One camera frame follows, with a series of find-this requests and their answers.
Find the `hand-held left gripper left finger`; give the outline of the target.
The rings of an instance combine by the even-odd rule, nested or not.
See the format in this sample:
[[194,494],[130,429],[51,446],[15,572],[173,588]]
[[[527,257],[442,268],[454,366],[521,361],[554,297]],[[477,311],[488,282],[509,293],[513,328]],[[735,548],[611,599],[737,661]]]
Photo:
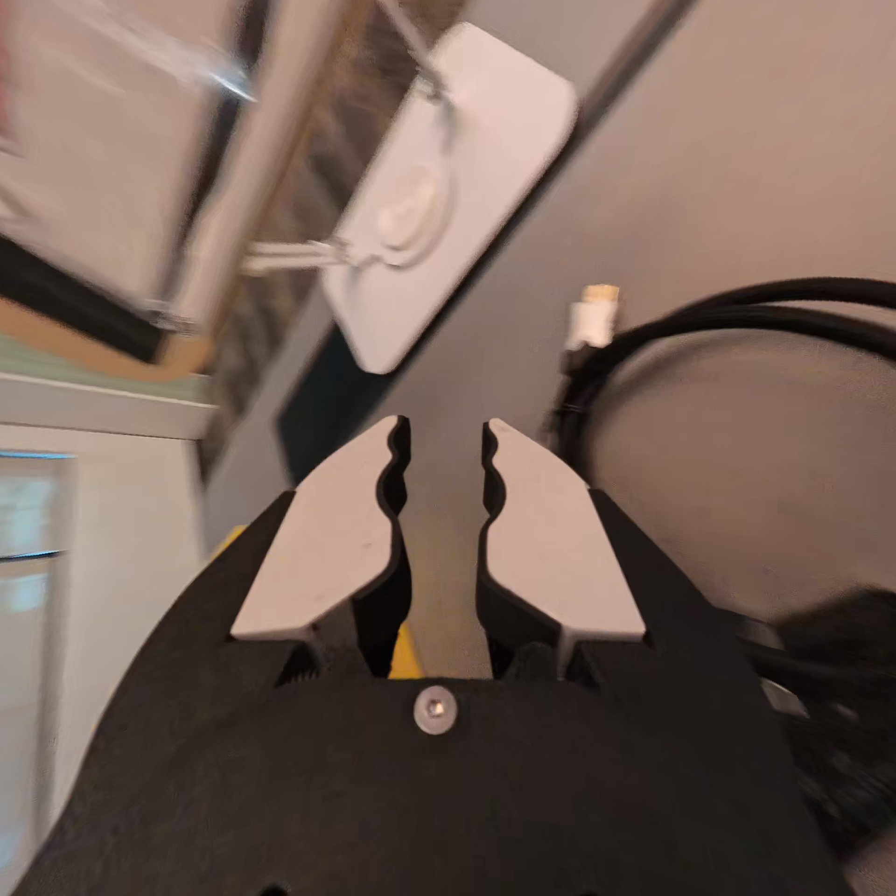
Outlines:
[[375,678],[390,676],[412,599],[399,524],[410,457],[409,419],[389,416],[297,485],[233,639],[296,642],[319,659],[355,648]]

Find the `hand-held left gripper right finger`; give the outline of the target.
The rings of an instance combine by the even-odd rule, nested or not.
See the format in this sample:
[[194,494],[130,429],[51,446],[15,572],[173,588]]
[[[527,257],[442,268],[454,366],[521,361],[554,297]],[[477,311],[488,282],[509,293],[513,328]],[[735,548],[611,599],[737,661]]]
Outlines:
[[476,616],[493,678],[530,645],[548,649],[563,679],[581,644],[643,644],[646,624],[586,482],[504,420],[481,435]]

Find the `yellow plastic bin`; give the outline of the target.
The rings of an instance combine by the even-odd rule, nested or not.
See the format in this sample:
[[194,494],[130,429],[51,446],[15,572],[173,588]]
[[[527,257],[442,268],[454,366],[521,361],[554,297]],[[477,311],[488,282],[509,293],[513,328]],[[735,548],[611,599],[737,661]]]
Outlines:
[[[245,524],[233,527],[224,539],[211,551],[209,560],[217,558],[247,528]],[[392,680],[419,680],[425,677],[416,645],[408,622],[404,622],[394,645],[388,678]]]

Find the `white plate with round button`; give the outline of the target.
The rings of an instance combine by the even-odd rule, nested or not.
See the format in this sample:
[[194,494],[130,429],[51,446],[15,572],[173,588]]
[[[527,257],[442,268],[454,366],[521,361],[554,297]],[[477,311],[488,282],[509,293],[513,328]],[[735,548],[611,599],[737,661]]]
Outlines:
[[462,22],[432,52],[446,96],[416,82],[334,234],[344,252],[323,291],[357,366],[409,354],[559,151],[574,86]]

